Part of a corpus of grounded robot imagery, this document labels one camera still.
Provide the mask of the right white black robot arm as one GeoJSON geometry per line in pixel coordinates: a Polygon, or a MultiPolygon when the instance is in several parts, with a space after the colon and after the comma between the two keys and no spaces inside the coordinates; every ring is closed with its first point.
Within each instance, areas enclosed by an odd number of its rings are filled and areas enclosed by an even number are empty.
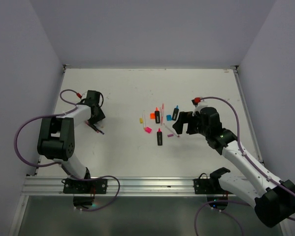
{"type": "Polygon", "coordinates": [[[203,135],[208,145],[230,161],[248,180],[244,182],[230,170],[220,168],[210,174],[211,191],[220,193],[226,190],[235,194],[251,206],[260,221],[270,228],[295,213],[294,183],[282,181],[246,151],[238,137],[223,127],[215,108],[180,112],[172,127],[182,134],[184,124],[188,126],[187,134],[203,135]]]}

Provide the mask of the black orange highlighter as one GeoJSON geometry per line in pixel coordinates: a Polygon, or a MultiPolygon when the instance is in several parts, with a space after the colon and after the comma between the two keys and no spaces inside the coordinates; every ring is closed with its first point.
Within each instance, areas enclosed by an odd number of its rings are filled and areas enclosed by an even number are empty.
{"type": "Polygon", "coordinates": [[[156,124],[161,123],[160,110],[158,109],[158,107],[155,108],[154,115],[155,115],[155,123],[156,124]]]}

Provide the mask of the black blue highlighter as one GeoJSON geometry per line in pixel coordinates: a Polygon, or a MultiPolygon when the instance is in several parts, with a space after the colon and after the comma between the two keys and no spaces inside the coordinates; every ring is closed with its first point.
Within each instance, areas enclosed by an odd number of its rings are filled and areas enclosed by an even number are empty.
{"type": "Polygon", "coordinates": [[[177,120],[178,113],[179,113],[179,106],[177,105],[173,110],[172,120],[177,120]]]}

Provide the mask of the dark pen with red tip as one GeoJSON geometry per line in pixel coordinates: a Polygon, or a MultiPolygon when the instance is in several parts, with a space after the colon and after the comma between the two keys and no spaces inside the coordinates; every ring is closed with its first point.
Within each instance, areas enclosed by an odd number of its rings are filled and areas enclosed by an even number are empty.
{"type": "Polygon", "coordinates": [[[92,124],[86,123],[90,128],[92,128],[95,132],[99,133],[99,130],[92,124]]]}

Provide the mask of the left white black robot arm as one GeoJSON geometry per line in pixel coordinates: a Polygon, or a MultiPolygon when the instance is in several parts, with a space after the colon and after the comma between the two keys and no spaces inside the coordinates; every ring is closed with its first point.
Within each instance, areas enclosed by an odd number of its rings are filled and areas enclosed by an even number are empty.
{"type": "Polygon", "coordinates": [[[88,90],[86,97],[75,104],[73,112],[51,118],[43,118],[37,143],[40,155],[59,164],[81,193],[91,190],[90,171],[74,153],[75,128],[84,123],[94,131],[103,134],[97,123],[105,119],[102,111],[103,95],[96,90],[88,90]]]}

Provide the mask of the pink translucent highlighter pen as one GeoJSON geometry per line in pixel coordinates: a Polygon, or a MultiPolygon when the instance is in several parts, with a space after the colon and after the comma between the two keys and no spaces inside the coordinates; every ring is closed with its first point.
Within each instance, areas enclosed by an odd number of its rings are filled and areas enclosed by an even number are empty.
{"type": "Polygon", "coordinates": [[[164,123],[164,103],[161,106],[161,125],[164,123]]]}

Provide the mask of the white yellow pen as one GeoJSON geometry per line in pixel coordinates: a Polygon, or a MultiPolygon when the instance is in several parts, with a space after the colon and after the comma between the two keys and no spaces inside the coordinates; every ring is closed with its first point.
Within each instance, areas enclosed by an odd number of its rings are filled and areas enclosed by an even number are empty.
{"type": "Polygon", "coordinates": [[[146,129],[146,118],[145,118],[145,111],[142,112],[142,119],[143,119],[143,129],[146,129]]]}

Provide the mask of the blue highlighter cap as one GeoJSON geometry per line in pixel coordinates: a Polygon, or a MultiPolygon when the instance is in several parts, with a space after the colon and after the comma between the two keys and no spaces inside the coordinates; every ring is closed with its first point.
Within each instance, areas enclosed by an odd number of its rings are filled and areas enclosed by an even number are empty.
{"type": "Polygon", "coordinates": [[[167,116],[166,116],[166,120],[167,120],[167,121],[171,121],[171,120],[172,120],[171,115],[167,115],[167,116]]]}

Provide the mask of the white pen pink cap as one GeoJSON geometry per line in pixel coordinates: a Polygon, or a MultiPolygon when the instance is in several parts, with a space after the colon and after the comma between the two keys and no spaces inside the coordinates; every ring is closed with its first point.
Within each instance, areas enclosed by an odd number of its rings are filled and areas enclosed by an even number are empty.
{"type": "Polygon", "coordinates": [[[180,135],[178,135],[172,128],[168,127],[165,123],[164,123],[164,127],[175,137],[179,138],[180,135]]]}

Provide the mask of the orange highlighter cap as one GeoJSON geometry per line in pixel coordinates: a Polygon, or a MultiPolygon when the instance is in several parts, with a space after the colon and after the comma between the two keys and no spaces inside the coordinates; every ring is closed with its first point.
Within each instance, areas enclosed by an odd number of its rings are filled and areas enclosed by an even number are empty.
{"type": "Polygon", "coordinates": [[[155,117],[156,117],[156,116],[155,116],[155,113],[151,113],[151,114],[150,114],[150,119],[155,119],[155,117]]]}

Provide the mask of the black marker pen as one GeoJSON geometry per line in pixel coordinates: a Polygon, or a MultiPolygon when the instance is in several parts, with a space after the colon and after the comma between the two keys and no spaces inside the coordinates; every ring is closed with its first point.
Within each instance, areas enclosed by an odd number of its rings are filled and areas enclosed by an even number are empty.
{"type": "Polygon", "coordinates": [[[163,145],[163,133],[160,128],[157,130],[157,144],[158,146],[163,145]]]}

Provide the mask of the pink highlighter cap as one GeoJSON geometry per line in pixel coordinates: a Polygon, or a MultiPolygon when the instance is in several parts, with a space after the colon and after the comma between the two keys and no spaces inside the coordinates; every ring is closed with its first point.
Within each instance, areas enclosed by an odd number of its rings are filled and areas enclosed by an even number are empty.
{"type": "Polygon", "coordinates": [[[150,128],[150,127],[145,127],[145,131],[147,132],[147,133],[151,133],[152,132],[152,129],[150,128]]]}

